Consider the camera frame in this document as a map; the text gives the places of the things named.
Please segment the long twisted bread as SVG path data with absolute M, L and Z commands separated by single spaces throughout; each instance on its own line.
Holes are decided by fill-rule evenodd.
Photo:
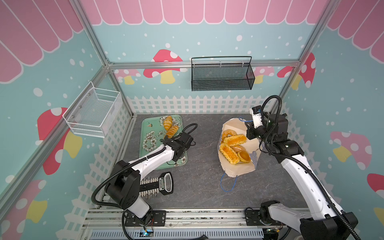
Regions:
M 166 136 L 171 139 L 177 133 L 178 130 L 179 127 L 174 125 L 167 130 Z

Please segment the checkered paper bag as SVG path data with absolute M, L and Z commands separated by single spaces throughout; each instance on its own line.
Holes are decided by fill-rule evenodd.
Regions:
M 251 121 L 245 120 L 240 117 L 240 118 L 232 118 L 223 124 L 218 147 L 217 147 L 219 161 L 223 169 L 223 174 L 221 176 L 220 183 L 223 182 L 224 178 L 234 179 L 234 183 L 231 189 L 225 189 L 222 185 L 220 185 L 221 189 L 226 193 L 231 192 L 235 188 L 238 177 L 251 173 L 256 170 L 258 160 L 261 155 L 261 150 L 259 147 L 260 141 L 257 138 L 253 140 L 248 140 L 247 138 L 247 141 L 244 144 L 241 144 L 241 146 L 243 146 L 246 149 L 246 151 L 249 153 L 252 161 L 250 163 L 239 162 L 236 165 L 232 165 L 227 161 L 227 159 L 222 155 L 222 153 L 219 150 L 220 144 L 223 143 L 222 132 L 225 130 L 233 130 L 237 132 L 238 135 L 243 134 L 247 137 L 247 123 L 250 123 L 250 122 Z

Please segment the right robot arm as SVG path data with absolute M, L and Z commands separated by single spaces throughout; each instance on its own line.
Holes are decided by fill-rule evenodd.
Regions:
M 305 240 L 346 240 L 360 236 L 355 231 L 357 217 L 345 212 L 330 196 L 313 172 L 300 145 L 288 138 L 288 120 L 281 114 L 283 101 L 280 96 L 268 97 L 261 106 L 251 108 L 253 118 L 247 124 L 247 138 L 258 139 L 263 153 L 276 158 L 290 175 L 303 196 L 309 214 L 288 208 L 278 201 L 268 201 L 261 206 L 261 220 L 275 221 L 299 232 Z

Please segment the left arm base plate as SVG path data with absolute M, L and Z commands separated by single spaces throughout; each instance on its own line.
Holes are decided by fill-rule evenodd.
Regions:
M 158 210 L 149 210 L 142 218 L 137 217 L 130 211 L 124 214 L 125 227 L 164 227 L 167 216 L 166 211 Z

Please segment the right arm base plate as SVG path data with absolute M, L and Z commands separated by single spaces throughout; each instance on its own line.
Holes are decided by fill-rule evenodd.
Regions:
M 280 222 L 272 220 L 264 209 L 246 208 L 244 210 L 247 226 L 281 226 Z

